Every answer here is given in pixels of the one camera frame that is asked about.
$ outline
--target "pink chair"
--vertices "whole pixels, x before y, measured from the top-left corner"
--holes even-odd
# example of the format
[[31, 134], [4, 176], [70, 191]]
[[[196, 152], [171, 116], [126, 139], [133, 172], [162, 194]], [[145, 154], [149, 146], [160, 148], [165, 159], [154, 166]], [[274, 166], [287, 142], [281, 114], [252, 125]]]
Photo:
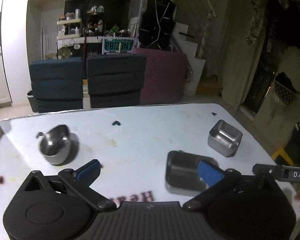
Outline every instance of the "pink chair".
[[173, 104], [181, 100], [188, 73], [182, 52], [135, 48], [133, 54], [146, 56], [146, 71], [140, 104]]

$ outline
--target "table top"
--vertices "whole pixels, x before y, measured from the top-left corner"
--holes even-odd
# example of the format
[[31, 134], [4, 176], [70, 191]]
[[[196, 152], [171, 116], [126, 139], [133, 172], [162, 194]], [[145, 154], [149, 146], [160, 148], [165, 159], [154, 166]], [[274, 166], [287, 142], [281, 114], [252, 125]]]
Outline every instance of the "table top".
[[[207, 145], [210, 129], [223, 119], [243, 133], [234, 157], [226, 158]], [[112, 125], [119, 121], [120, 126]], [[49, 164], [40, 154], [35, 136], [66, 124], [79, 141], [78, 153], [63, 166]], [[0, 121], [0, 240], [7, 234], [2, 216], [15, 192], [32, 170], [56, 175], [65, 168], [77, 169], [92, 159], [103, 165], [101, 175], [90, 186], [107, 198], [129, 200], [144, 197], [155, 201], [179, 201], [192, 197], [169, 193], [165, 188], [167, 154], [171, 150], [214, 158], [221, 169], [234, 168], [252, 175], [255, 163], [274, 164], [267, 152], [224, 108], [216, 104], [130, 106], [90, 111], [43, 114]], [[299, 203], [289, 183], [278, 182], [297, 217]]]

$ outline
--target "heart symbol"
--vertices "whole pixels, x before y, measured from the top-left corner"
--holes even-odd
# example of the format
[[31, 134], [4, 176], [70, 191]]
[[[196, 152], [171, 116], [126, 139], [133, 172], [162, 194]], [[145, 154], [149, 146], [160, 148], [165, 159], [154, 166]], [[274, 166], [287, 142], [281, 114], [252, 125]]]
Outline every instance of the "heart symbol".
[[114, 121], [113, 123], [112, 123], [112, 125], [118, 125], [118, 126], [120, 126], [121, 125], [121, 123], [119, 122], [119, 121]]

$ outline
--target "trash can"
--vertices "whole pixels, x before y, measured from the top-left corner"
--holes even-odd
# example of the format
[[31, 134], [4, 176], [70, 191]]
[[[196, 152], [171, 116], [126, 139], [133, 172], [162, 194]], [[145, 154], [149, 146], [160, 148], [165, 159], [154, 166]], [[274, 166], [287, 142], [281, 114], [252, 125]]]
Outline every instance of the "trash can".
[[32, 90], [27, 93], [27, 98], [29, 100], [32, 112], [38, 113], [39, 112], [38, 102], [37, 99], [33, 96]]

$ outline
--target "rectangular metal tray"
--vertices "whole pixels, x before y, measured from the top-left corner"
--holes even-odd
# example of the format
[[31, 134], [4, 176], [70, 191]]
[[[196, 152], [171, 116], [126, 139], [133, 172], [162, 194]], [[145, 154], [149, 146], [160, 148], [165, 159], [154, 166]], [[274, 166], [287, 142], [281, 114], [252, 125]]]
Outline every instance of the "rectangular metal tray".
[[207, 160], [218, 166], [218, 163], [210, 157], [170, 151], [165, 176], [165, 186], [168, 192], [196, 196], [206, 190], [208, 185], [198, 175], [198, 165], [201, 160]]
[[219, 120], [209, 132], [208, 145], [223, 156], [231, 157], [237, 152], [242, 135], [237, 128]]

